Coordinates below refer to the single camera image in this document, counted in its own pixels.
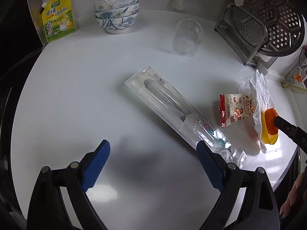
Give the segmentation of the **person's right hand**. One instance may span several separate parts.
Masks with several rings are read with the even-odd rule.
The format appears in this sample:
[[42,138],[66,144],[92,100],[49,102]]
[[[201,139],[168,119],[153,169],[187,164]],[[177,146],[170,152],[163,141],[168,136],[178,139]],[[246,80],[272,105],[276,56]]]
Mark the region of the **person's right hand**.
[[285,218],[291,211],[291,206],[298,200],[306,200],[306,190],[302,190],[305,173],[301,173],[295,180],[291,191],[284,204],[281,206],[279,215]]

